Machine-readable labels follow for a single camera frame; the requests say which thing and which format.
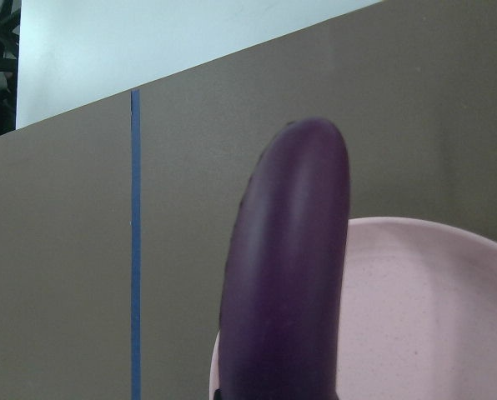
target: purple eggplant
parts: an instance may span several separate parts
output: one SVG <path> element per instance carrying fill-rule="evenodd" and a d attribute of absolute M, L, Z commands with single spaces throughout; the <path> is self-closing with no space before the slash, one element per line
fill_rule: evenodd
<path fill-rule="evenodd" d="M 279 132 L 233 228 L 220 314 L 222 400 L 336 400 L 349 162 L 329 121 Z"/>

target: blue tape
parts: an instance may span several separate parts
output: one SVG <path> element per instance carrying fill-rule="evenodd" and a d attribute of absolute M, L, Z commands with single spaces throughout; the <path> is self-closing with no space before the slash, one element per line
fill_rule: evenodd
<path fill-rule="evenodd" d="M 141 400 L 141 110 L 139 90 L 131 92 L 132 131 L 132 400 Z"/>

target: blue stripe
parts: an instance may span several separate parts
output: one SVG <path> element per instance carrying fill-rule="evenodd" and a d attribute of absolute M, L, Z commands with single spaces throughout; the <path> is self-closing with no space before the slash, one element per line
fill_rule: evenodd
<path fill-rule="evenodd" d="M 139 90 L 132 90 L 132 400 L 141 400 L 141 110 Z"/>

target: pink plate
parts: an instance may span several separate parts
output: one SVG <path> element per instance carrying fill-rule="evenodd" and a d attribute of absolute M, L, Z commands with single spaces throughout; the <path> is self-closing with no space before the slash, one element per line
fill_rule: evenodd
<path fill-rule="evenodd" d="M 210 399 L 217 360 L 216 343 Z M 337 387 L 340 400 L 497 400 L 497 243 L 417 219 L 351 220 Z"/>

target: glossy eggplant skin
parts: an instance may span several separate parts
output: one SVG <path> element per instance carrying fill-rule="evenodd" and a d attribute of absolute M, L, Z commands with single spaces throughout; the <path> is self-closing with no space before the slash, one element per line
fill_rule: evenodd
<path fill-rule="evenodd" d="M 293 122 L 262 154 L 233 228 L 220 314 L 223 400 L 336 400 L 349 162 L 338 129 Z"/>

